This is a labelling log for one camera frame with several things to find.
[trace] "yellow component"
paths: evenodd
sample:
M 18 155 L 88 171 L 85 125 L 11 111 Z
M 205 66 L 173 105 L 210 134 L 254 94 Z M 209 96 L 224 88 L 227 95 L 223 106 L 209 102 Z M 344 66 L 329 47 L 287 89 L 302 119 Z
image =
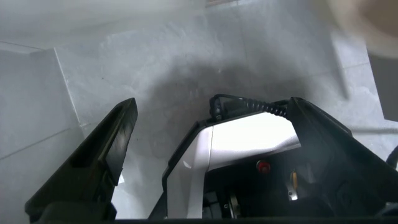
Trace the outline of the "yellow component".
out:
M 292 182 L 293 182 L 294 190 L 297 190 L 298 183 L 297 183 L 297 173 L 296 173 L 296 171 L 293 171 Z

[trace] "coiled black cable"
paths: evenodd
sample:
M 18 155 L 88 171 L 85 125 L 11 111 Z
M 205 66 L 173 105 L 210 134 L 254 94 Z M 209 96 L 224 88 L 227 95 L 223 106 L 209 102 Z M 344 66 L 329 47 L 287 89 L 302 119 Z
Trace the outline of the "coiled black cable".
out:
M 242 99 L 246 103 L 246 107 L 250 112 L 268 112 L 276 116 L 281 116 L 286 118 L 286 108 L 278 106 L 274 103 L 267 103 L 264 101 L 254 100 L 254 99 Z
M 222 109 L 220 98 L 229 98 L 232 100 L 239 100 L 246 113 L 254 113 L 258 111 L 268 112 L 276 116 L 281 116 L 287 119 L 287 103 L 288 100 L 281 100 L 274 103 L 267 103 L 260 100 L 250 98 L 233 96 L 227 94 L 217 94 L 210 100 L 210 114 L 215 120 L 222 117 L 223 119 L 229 118 L 226 111 Z

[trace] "black cable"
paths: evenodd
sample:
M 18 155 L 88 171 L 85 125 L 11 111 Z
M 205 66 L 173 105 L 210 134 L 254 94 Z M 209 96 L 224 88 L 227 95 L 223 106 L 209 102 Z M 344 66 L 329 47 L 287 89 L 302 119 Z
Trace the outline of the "black cable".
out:
M 220 98 L 229 98 L 232 100 L 239 100 L 242 102 L 243 109 L 246 113 L 254 113 L 258 111 L 268 112 L 276 116 L 281 116 L 287 119 L 287 104 L 288 100 L 280 100 L 275 103 L 267 103 L 265 101 L 254 100 L 250 98 L 233 96 L 228 94 L 216 94 L 210 99 L 210 114 L 215 121 L 227 118 L 226 113 L 221 104 Z

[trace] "white tile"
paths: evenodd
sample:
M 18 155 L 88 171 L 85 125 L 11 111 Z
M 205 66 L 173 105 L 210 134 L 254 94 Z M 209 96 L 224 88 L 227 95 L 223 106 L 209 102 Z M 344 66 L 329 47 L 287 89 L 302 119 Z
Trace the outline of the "white tile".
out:
M 366 44 L 360 37 L 344 34 L 341 31 L 332 29 L 331 39 L 340 67 L 347 68 L 369 63 Z
M 0 159 L 0 223 L 28 223 L 26 201 L 82 142 L 80 128 L 69 129 Z
M 338 68 L 329 30 L 311 1 L 249 1 L 238 11 L 253 85 Z
M 208 86 L 241 85 L 229 64 L 245 64 L 239 21 L 230 8 L 160 27 L 57 48 L 81 124 L 136 97 L 139 111 L 166 108 Z
M 53 50 L 0 51 L 0 158 L 77 125 Z

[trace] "white plastic panel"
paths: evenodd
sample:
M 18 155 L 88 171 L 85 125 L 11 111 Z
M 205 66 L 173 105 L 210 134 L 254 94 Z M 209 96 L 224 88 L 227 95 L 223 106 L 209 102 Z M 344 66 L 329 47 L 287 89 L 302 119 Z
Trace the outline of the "white plastic panel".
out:
M 167 178 L 168 218 L 201 218 L 213 127 L 202 130 Z
M 290 121 L 261 113 L 217 124 L 213 130 L 209 170 L 271 151 L 300 147 Z

